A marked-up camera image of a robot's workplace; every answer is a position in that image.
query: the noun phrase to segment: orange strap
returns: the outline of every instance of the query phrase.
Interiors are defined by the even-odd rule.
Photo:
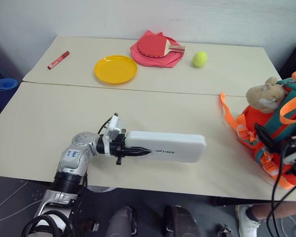
[[[272,154],[270,154],[269,152],[264,152],[264,154],[260,158],[260,162],[262,163],[262,167],[265,172],[267,172],[274,180],[276,180],[279,168],[272,161]],[[279,180],[279,185],[284,189],[290,189],[296,185],[296,178],[287,180],[287,178],[282,175]]]
[[[244,114],[241,114],[237,117],[236,121],[239,123],[239,124],[243,124],[245,126],[247,126],[246,124],[246,117]]]
[[[282,124],[296,123],[296,119],[285,118],[284,116],[296,109],[296,97],[287,102],[280,110],[280,121]]]
[[[229,123],[229,125],[232,127],[233,130],[236,131],[237,126],[240,125],[240,123],[238,123],[233,116],[230,113],[229,107],[226,104],[226,96],[223,92],[221,92],[221,102],[222,102],[222,106],[225,109],[225,120],[227,121],[227,123]]]

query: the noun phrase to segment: yellow plate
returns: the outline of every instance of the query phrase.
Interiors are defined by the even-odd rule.
[[[101,59],[94,67],[95,76],[106,83],[122,84],[137,72],[136,62],[126,56],[112,55]]]

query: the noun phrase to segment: white wall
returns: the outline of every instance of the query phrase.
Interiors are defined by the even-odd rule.
[[[296,45],[296,0],[0,0],[0,58],[20,75],[57,34],[137,39],[147,29],[179,41],[262,46],[280,68]]]

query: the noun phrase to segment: ping pong paddle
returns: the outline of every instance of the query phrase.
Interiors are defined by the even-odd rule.
[[[141,54],[160,58],[166,56],[169,52],[184,53],[185,46],[171,45],[170,41],[164,36],[144,36],[137,42],[138,50]]]

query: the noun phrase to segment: gray floor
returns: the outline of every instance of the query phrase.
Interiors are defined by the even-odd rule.
[[[25,181],[0,177],[0,203]],[[8,216],[28,204],[39,200],[47,189],[46,186],[29,182],[20,192],[12,197],[0,209],[0,218]],[[237,220],[234,206],[213,207],[206,196],[152,192],[130,189],[116,189],[108,193],[88,191],[81,206],[78,218],[92,218],[100,223],[99,231],[87,233],[86,237],[103,237],[112,214],[125,205],[135,207],[139,213],[139,237],[161,237],[161,215],[165,205],[180,205],[191,212],[200,228],[203,237],[216,236],[216,226],[227,224],[238,237]],[[23,212],[0,222],[0,237],[20,236],[23,226],[33,217],[38,203]],[[293,236],[294,224],[289,218],[284,219],[288,236]],[[269,236],[265,222],[258,233],[259,237]]]

